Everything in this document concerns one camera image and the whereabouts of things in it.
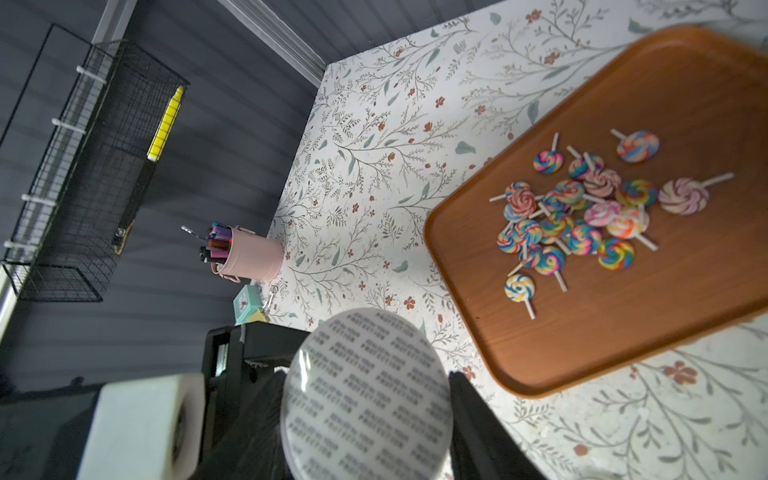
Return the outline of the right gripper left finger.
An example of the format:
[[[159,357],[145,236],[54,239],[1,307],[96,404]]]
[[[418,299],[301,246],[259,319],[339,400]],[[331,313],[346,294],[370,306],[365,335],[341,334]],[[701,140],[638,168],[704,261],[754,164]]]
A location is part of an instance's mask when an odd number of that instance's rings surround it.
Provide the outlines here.
[[[275,373],[190,479],[287,479],[280,436],[286,373]]]

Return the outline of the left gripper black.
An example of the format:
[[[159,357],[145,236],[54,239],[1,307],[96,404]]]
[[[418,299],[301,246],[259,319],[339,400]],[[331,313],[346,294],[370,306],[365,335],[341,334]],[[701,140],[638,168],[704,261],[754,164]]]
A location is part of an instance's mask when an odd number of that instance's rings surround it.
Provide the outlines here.
[[[265,322],[208,332],[203,351],[205,416],[200,454],[209,455],[280,367],[289,367],[309,336]]]

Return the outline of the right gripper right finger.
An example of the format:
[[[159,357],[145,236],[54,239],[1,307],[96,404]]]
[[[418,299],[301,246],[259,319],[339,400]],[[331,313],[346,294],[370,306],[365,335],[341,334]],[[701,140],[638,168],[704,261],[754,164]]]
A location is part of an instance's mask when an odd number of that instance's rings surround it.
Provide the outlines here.
[[[545,479],[467,377],[448,375],[453,410],[450,445],[455,479]]]

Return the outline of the pile of colourful lollipops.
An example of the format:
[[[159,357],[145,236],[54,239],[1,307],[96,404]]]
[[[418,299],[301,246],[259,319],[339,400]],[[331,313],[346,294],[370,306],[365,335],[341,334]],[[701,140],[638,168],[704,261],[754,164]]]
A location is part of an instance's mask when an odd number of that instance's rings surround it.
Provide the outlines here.
[[[634,244],[640,242],[655,251],[658,246],[647,237],[651,206],[677,216],[702,211],[710,200],[709,189],[733,179],[731,172],[706,180],[681,177],[656,186],[645,179],[625,180],[606,166],[597,154],[568,147],[573,160],[568,176],[543,195],[534,193],[525,181],[514,181],[501,194],[506,226],[497,237],[498,248],[519,256],[507,274],[508,299],[532,306],[532,270],[554,277],[560,289],[570,255],[591,257],[609,271],[629,268],[635,259]]]

